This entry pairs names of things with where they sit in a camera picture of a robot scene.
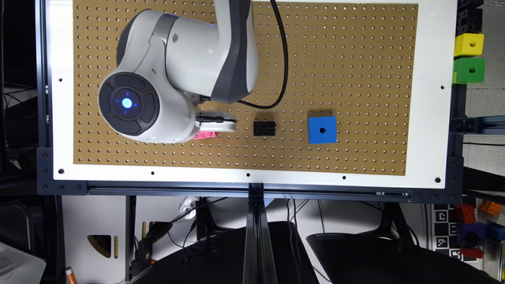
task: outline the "brown pegboard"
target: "brown pegboard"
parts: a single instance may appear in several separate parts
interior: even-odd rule
[[[183,144],[128,140],[99,114],[99,85],[116,67],[129,19],[157,9],[215,22],[211,1],[74,0],[74,162],[405,175],[417,7],[407,4],[280,2],[290,74],[273,110],[205,103],[229,111],[235,133]],[[282,44],[269,2],[254,2],[260,74],[250,102],[270,104],[282,84]],[[309,144],[307,119],[337,117],[337,144]],[[255,120],[277,135],[255,137]]]

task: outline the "green block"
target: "green block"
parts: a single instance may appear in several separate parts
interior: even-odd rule
[[[484,58],[460,58],[454,61],[453,84],[484,82],[486,60]]]

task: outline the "pink block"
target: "pink block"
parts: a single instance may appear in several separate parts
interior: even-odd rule
[[[212,138],[212,137],[215,137],[214,131],[200,131],[196,134],[196,136],[193,139],[198,140],[198,139],[205,139],[205,138]]]

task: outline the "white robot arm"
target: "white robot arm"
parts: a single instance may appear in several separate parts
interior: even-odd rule
[[[250,0],[217,0],[217,25],[145,10],[126,26],[118,67],[102,83],[99,109],[133,140],[181,143],[198,131],[233,132],[232,114],[199,111],[208,99],[233,103],[253,89],[258,53]]]

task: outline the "yellow block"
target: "yellow block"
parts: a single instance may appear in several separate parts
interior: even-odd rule
[[[464,33],[456,37],[455,57],[470,57],[482,54],[484,34]]]

